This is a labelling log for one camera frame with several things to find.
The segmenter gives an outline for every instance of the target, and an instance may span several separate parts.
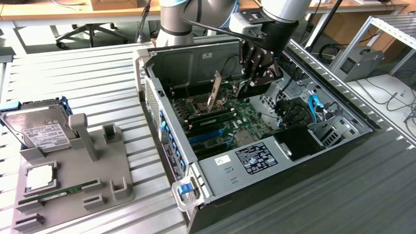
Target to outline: motherboard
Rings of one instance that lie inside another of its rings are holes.
[[[173,111],[198,160],[259,140],[270,131],[249,98],[237,99],[237,81],[221,84],[207,110],[209,93],[171,101]]]

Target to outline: metal shelf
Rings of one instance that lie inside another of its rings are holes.
[[[374,16],[370,24],[416,50],[416,16]]]
[[[411,48],[409,54],[402,58],[397,66],[391,69],[390,74],[393,74],[405,61],[410,58],[416,50],[416,16],[414,15],[387,15],[387,16],[369,16],[361,29],[358,30],[354,38],[351,39],[345,52],[339,56],[339,59],[330,67],[330,71],[335,71],[342,63],[345,62],[349,52],[358,44],[361,38],[369,30],[369,27],[374,26],[385,33],[387,33],[393,38],[399,40],[405,45]],[[370,40],[367,46],[373,44],[375,38]]]

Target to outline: metal table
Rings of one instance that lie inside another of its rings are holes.
[[[122,129],[135,198],[38,233],[185,233],[170,185],[138,103],[130,54],[137,44],[14,57],[5,65],[1,101],[62,94],[87,130],[114,122]],[[18,142],[0,135],[0,233],[9,233],[19,164]]]
[[[25,55],[6,64],[2,99],[35,99],[22,91],[67,96],[86,112],[90,129],[122,128],[135,199],[39,233],[183,234],[170,186],[135,97],[130,51],[134,45]],[[291,49],[339,92],[337,80],[302,48]],[[327,170],[201,233],[411,233],[416,231],[416,149],[382,119],[382,131]],[[0,234],[9,233],[19,156],[14,138],[0,136]]]

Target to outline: green circuit board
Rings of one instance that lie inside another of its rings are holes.
[[[209,94],[202,94],[189,98],[177,99],[171,104],[173,111],[198,160],[231,150],[250,141],[259,140],[262,134],[270,131],[270,128],[257,116],[257,112],[251,105],[243,100],[237,100],[235,97],[230,96],[226,93],[225,88],[222,88],[218,93],[211,111],[219,113],[221,110],[229,110],[233,108],[233,112],[222,115],[225,118],[221,119],[219,123],[211,123],[206,127],[198,126],[197,129],[189,129],[185,120],[191,117],[203,116],[203,114],[207,113],[201,102],[206,101],[207,95]],[[191,142],[193,139],[203,137],[210,133],[214,134],[215,131],[219,130],[222,130],[219,136],[210,137],[195,143]]]

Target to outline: blue pcie slot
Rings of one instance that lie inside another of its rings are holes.
[[[219,130],[211,132],[211,133],[207,133],[207,134],[205,134],[205,135],[202,135],[202,136],[198,136],[198,137],[190,139],[190,140],[189,140],[189,144],[194,144],[194,143],[201,142],[201,141],[203,141],[203,140],[207,140],[207,139],[219,137],[219,136],[222,135],[222,133],[223,133],[223,130],[225,130],[225,127],[223,127],[222,129],[219,129]]]

